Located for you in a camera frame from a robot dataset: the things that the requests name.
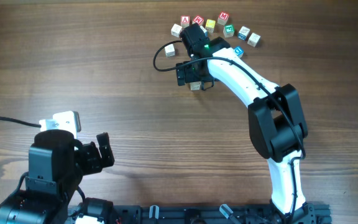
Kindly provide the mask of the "blue D block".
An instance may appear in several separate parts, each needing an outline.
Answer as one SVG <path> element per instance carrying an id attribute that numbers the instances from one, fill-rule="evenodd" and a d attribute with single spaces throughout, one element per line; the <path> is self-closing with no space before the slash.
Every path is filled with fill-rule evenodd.
<path id="1" fill-rule="evenodd" d="M 237 46 L 234 48 L 234 53 L 237 57 L 242 58 L 242 56 L 244 55 L 244 50 L 240 46 Z"/>

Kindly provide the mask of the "yellow sided plain block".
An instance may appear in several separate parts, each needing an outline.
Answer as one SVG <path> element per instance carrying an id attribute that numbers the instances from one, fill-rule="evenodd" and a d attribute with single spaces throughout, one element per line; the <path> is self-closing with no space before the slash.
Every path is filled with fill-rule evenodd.
<path id="1" fill-rule="evenodd" d="M 200 90 L 201 89 L 201 82 L 191 82 L 191 83 L 189 83 L 189 86 L 190 86 L 191 91 Z"/>

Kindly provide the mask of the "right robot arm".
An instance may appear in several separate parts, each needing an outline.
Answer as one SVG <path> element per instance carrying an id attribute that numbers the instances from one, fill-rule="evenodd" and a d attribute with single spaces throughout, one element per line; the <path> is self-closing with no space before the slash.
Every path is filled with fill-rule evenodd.
<path id="1" fill-rule="evenodd" d="M 308 134 L 297 90 L 260 76 L 228 42 L 221 37 L 210 40 L 198 24 L 180 29 L 178 37 L 190 57 L 177 65 L 179 85 L 218 80 L 243 102 L 252 145 L 268 162 L 272 203 L 292 219 L 305 203 L 300 161 L 305 158 L 303 140 Z"/>

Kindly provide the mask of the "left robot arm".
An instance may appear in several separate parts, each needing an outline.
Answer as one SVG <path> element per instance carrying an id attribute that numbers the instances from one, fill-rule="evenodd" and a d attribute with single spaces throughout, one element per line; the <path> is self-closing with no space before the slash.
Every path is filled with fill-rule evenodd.
<path id="1" fill-rule="evenodd" d="M 0 204 L 0 223 L 114 223 L 113 204 L 85 197 L 80 182 L 114 164 L 107 133 L 82 144 L 65 130 L 38 133 L 29 149 L 29 170 Z"/>

